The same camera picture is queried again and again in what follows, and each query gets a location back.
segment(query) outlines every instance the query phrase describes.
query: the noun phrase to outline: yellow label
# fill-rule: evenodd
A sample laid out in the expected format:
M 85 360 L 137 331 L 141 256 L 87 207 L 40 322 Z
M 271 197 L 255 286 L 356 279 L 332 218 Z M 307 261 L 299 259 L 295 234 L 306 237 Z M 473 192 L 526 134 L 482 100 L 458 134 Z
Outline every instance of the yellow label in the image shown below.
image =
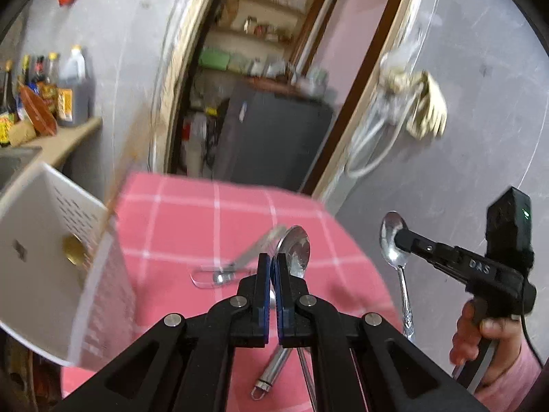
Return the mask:
M 57 117 L 63 121 L 72 122 L 72 90 L 58 88 Z
M 13 115 L 7 111 L 0 114 L 0 144 L 9 144 L 8 131 L 14 124 Z
M 57 111 L 57 86 L 46 84 L 42 87 L 42 93 L 40 94 L 42 99 L 48 106 L 48 110 L 52 115 L 55 115 Z

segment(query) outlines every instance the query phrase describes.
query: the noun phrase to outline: pink wall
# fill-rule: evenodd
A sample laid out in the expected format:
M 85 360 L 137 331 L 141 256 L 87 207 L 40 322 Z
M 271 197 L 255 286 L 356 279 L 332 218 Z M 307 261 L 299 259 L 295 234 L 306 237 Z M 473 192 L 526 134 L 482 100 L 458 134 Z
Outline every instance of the pink wall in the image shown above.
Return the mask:
M 341 108 L 364 60 L 387 0 L 337 0 L 313 65 L 329 72 L 327 102 Z

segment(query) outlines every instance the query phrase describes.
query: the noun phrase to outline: blue gripper pad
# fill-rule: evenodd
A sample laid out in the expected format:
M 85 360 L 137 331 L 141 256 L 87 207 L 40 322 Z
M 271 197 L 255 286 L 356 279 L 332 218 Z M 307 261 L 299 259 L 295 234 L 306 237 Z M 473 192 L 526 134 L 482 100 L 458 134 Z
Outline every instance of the blue gripper pad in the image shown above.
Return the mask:
M 274 257 L 271 265 L 271 280 L 276 295 L 278 342 L 282 345 L 285 338 L 295 335 L 295 308 L 285 254 Z
M 267 254 L 260 254 L 255 278 L 252 321 L 255 324 L 254 335 L 261 335 L 265 344 L 269 340 L 270 279 L 271 258 Z

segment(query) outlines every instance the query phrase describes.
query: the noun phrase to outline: kitchen counter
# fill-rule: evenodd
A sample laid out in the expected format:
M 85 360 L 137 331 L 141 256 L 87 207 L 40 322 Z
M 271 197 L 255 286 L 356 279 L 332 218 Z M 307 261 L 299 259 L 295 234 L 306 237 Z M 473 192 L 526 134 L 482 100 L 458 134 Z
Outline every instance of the kitchen counter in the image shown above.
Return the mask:
M 101 117 L 93 117 L 85 124 L 75 128 L 59 127 L 57 135 L 36 138 L 22 145 L 25 147 L 41 147 L 42 150 L 35 158 L 21 170 L 4 194 L 0 197 L 0 216 L 9 205 L 19 196 L 21 186 L 26 184 L 34 172 L 39 171 L 42 163 L 59 169 L 68 156 L 93 132 L 100 129 L 103 123 Z
M 34 158 L 33 162 L 45 162 L 51 167 L 59 169 L 84 139 L 101 128 L 102 123 L 103 119 L 97 116 L 78 127 L 58 127 L 57 135 L 39 137 L 21 147 L 41 147 L 42 151 Z

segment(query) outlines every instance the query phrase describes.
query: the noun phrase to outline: human hand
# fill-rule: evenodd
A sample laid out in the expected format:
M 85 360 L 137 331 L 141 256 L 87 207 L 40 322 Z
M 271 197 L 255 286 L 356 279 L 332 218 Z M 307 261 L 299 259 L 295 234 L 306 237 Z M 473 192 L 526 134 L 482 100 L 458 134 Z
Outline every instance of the human hand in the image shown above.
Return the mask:
M 470 300 L 463 307 L 461 317 L 457 321 L 449 360 L 456 365 L 474 361 L 479 354 L 478 345 L 481 337 L 499 340 L 496 354 L 481 381 L 486 386 L 496 381 L 517 360 L 521 353 L 522 327 L 520 321 L 499 318 L 484 319 L 479 329 L 473 324 L 474 314 L 474 304 Z

